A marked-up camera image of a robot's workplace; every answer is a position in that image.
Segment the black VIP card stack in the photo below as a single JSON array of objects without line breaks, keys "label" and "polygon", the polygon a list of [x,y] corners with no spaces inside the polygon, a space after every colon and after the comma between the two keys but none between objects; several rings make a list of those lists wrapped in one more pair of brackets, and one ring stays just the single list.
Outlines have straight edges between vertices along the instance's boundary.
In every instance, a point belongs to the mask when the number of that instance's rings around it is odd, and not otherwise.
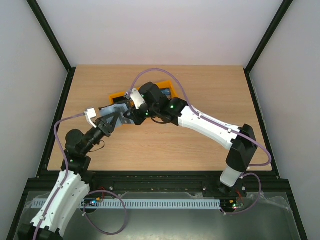
[{"label": "black VIP card stack", "polygon": [[124,96],[113,98],[112,100],[113,100],[114,104],[124,104],[124,103],[128,103],[129,102],[129,99],[127,99]]}]

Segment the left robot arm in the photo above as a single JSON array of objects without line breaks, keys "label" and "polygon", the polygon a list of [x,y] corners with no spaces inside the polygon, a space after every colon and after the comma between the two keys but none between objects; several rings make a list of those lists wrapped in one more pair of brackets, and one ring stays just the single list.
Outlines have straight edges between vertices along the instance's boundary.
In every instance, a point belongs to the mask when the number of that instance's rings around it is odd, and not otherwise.
[{"label": "left robot arm", "polygon": [[20,240],[61,240],[68,224],[86,197],[95,174],[89,171],[91,158],[88,153],[104,137],[110,137],[116,128],[120,113],[113,112],[99,117],[87,133],[70,130],[61,148],[64,162],[58,179],[41,210],[30,221],[22,224],[17,232]]}]

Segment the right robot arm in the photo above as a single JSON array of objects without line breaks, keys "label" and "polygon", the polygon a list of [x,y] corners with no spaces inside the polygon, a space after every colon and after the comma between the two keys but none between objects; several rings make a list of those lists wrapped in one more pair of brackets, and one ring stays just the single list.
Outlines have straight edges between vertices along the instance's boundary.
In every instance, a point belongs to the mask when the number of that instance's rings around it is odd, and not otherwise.
[{"label": "right robot arm", "polygon": [[159,118],[164,124],[194,130],[228,150],[226,168],[217,183],[218,191],[229,196],[236,189],[236,183],[249,167],[257,151],[255,133],[250,125],[242,127],[219,121],[198,110],[179,97],[168,98],[154,83],[148,82],[139,89],[125,93],[129,109],[124,116],[136,125],[147,118]]}]

